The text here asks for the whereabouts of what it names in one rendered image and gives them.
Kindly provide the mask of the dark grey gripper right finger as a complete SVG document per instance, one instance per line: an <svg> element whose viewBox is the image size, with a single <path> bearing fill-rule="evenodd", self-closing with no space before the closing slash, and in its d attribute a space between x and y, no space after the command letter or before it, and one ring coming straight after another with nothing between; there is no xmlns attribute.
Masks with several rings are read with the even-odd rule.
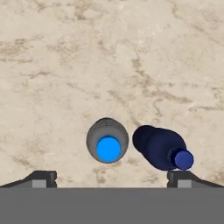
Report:
<svg viewBox="0 0 224 224"><path fill-rule="evenodd" d="M198 178L190 171L168 171L168 188L221 187L221 185Z"/></svg>

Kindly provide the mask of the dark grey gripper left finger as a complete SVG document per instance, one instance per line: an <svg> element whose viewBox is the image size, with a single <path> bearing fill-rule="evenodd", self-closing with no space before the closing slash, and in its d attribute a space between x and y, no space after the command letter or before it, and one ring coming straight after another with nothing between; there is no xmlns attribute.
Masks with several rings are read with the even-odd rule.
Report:
<svg viewBox="0 0 224 224"><path fill-rule="evenodd" d="M56 188L56 179L56 171L33 171L24 179L0 185L0 188Z"/></svg>

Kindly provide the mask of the dark blue bottle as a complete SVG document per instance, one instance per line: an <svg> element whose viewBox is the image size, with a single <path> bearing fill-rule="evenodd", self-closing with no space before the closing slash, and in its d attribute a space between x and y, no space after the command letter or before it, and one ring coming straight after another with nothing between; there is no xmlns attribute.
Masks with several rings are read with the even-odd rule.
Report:
<svg viewBox="0 0 224 224"><path fill-rule="evenodd" d="M193 165L193 154L186 148L184 139L170 129L140 126L132 136L132 143L152 166L161 171L185 171Z"/></svg>

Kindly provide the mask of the grey bottle with blue cap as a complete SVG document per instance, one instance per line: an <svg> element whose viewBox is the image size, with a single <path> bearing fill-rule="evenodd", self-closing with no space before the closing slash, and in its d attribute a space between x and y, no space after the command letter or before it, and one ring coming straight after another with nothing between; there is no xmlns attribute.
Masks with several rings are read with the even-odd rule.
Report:
<svg viewBox="0 0 224 224"><path fill-rule="evenodd" d="M129 146L127 130L115 119L102 118L87 133L87 149L90 155L104 164L120 160Z"/></svg>

